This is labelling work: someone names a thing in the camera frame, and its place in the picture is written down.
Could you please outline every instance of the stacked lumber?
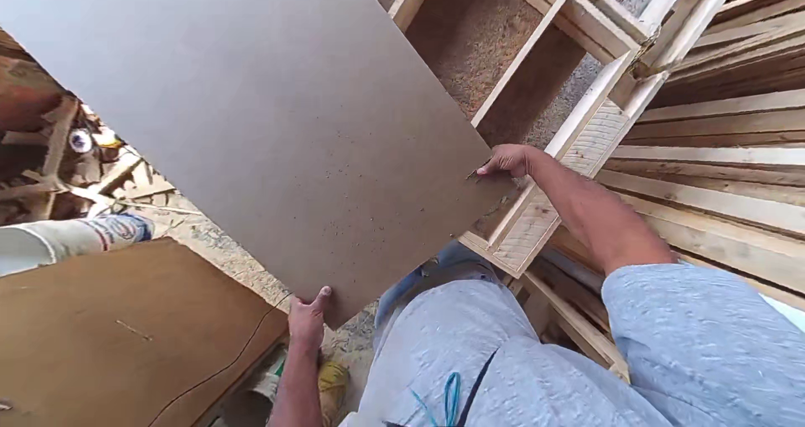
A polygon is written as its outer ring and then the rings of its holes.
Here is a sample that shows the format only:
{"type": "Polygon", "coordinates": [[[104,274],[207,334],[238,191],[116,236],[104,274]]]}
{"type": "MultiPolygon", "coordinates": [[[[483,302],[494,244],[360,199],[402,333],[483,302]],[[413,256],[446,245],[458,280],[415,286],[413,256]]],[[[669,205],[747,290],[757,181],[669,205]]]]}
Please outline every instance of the stacked lumber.
{"type": "Polygon", "coordinates": [[[730,0],[656,106],[805,88],[805,0],[730,0]]]}
{"type": "Polygon", "coordinates": [[[805,90],[650,109],[597,181],[682,258],[805,306],[805,90]]]}

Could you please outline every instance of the wooden board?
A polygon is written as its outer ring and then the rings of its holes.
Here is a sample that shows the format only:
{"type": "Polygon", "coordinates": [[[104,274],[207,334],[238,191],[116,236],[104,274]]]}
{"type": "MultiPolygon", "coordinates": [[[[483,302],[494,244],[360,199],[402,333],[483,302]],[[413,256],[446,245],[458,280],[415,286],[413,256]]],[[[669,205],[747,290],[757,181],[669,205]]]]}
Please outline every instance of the wooden board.
{"type": "Polygon", "coordinates": [[[170,238],[5,276],[0,423],[189,427],[286,331],[170,238]]]}
{"type": "Polygon", "coordinates": [[[512,188],[467,179],[488,147],[377,0],[4,0],[0,17],[297,295],[333,286],[332,327],[512,188]]]}

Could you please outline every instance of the light blue pants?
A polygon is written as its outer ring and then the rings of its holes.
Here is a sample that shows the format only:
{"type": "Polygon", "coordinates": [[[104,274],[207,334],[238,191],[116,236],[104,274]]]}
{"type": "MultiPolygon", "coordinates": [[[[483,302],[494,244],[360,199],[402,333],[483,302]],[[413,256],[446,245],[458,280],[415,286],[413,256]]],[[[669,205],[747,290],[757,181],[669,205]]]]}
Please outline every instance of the light blue pants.
{"type": "Polygon", "coordinates": [[[429,276],[435,276],[436,273],[442,273],[458,265],[466,265],[470,270],[458,272],[454,277],[445,280],[442,284],[450,282],[450,280],[458,279],[488,279],[495,283],[499,282],[498,278],[494,275],[492,264],[489,263],[488,260],[480,257],[456,240],[453,240],[436,254],[435,265],[419,265],[411,273],[408,273],[407,276],[400,279],[397,284],[386,290],[386,293],[383,293],[382,297],[380,297],[380,302],[377,304],[377,314],[374,316],[374,328],[381,328],[403,297],[408,295],[409,299],[413,298],[410,294],[417,286],[422,287],[423,290],[429,288],[428,284],[423,284],[429,276]],[[473,263],[480,265],[482,268],[478,268],[479,271],[472,271],[473,263]]]}

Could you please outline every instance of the hand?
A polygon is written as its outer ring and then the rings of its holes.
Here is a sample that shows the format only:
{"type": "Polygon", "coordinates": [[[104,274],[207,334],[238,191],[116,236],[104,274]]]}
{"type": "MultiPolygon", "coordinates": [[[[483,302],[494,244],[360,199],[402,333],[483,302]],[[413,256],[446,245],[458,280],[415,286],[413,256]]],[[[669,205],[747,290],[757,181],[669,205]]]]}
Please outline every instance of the hand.
{"type": "Polygon", "coordinates": [[[319,350],[325,339],[325,309],[331,293],[332,288],[324,286],[309,305],[297,297],[291,298],[291,313],[288,314],[291,343],[305,350],[319,350]]]}
{"type": "Polygon", "coordinates": [[[534,157],[542,152],[532,146],[521,144],[500,144],[492,148],[492,158],[476,173],[488,175],[496,171],[509,171],[512,177],[532,174],[534,157]]]}

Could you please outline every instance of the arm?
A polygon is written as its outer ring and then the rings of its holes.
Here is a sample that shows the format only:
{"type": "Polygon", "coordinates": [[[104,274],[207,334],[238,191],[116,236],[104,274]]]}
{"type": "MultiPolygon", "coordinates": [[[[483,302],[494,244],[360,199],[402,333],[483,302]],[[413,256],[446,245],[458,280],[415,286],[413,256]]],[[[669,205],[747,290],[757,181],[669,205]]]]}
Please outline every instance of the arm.
{"type": "Polygon", "coordinates": [[[324,312],[331,289],[324,287],[309,305],[291,298],[291,343],[268,427],[321,427],[317,358],[325,337],[324,312]]]}
{"type": "Polygon", "coordinates": [[[626,265],[677,263],[668,245],[617,194],[549,154],[531,146],[495,146],[492,159],[478,169],[478,175],[495,171],[530,175],[607,275],[626,265]]]}

